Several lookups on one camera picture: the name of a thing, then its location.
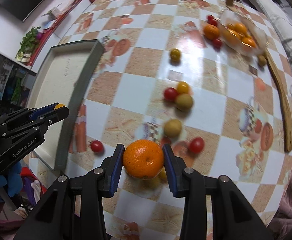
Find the wooden stick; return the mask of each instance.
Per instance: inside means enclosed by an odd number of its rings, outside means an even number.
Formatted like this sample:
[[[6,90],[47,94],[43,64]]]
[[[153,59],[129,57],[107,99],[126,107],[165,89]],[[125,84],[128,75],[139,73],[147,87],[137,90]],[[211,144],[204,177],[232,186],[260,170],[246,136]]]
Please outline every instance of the wooden stick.
[[[275,62],[268,50],[266,50],[267,65],[272,73],[275,85],[277,87],[278,95],[280,97],[280,104],[283,116],[283,126],[284,126],[284,151],[290,152],[292,150],[292,116],[290,106],[286,97],[285,89],[281,81],[280,74],[276,67]]]

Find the green leaves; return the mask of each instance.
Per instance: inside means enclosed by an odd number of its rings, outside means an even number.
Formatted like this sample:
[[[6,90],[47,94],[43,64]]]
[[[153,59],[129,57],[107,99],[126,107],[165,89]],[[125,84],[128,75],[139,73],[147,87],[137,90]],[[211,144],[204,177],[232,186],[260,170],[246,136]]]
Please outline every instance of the green leaves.
[[[20,52],[33,52],[33,50],[39,46],[38,40],[36,39],[39,29],[41,29],[40,26],[36,28],[32,27],[30,31],[26,33],[26,35],[22,38],[22,42],[20,43]]]

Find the metal screw head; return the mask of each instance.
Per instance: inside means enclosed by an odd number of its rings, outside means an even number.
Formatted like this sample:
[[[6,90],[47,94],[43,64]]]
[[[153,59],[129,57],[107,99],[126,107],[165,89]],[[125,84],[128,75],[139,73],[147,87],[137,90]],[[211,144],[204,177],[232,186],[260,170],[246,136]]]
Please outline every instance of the metal screw head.
[[[94,169],[94,173],[95,173],[95,174],[101,174],[101,173],[103,173],[103,171],[104,171],[104,170],[103,170],[102,168],[100,168],[100,167]]]
[[[222,182],[228,182],[229,181],[229,177],[227,177],[226,175],[222,175],[222,176],[220,176],[220,180]]]
[[[67,177],[65,175],[61,175],[58,177],[59,182],[65,182],[67,180]]]
[[[191,167],[186,167],[186,168],[184,169],[184,171],[185,171],[186,173],[188,173],[188,174],[192,174],[192,173],[194,172],[194,169],[191,168]]]

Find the potted plant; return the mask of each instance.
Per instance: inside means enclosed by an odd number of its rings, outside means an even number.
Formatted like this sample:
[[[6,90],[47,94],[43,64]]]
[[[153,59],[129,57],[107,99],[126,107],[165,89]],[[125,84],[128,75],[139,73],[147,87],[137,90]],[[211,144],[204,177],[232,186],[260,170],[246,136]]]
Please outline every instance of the potted plant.
[[[39,39],[42,35],[39,35],[39,29],[41,27],[32,27],[30,31],[22,38],[20,43],[20,49],[17,52],[16,59],[21,62],[29,62],[32,52],[39,46]]]

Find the white tray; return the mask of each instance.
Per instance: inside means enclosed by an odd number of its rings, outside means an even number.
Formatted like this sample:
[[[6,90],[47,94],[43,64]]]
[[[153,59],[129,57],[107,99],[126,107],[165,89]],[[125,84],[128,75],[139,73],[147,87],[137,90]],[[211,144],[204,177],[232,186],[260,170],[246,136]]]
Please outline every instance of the white tray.
[[[69,116],[51,125],[35,154],[51,170],[65,168],[70,137],[90,78],[104,51],[98,40],[76,41],[50,49],[28,98],[27,107],[41,108],[56,102],[69,108]]]

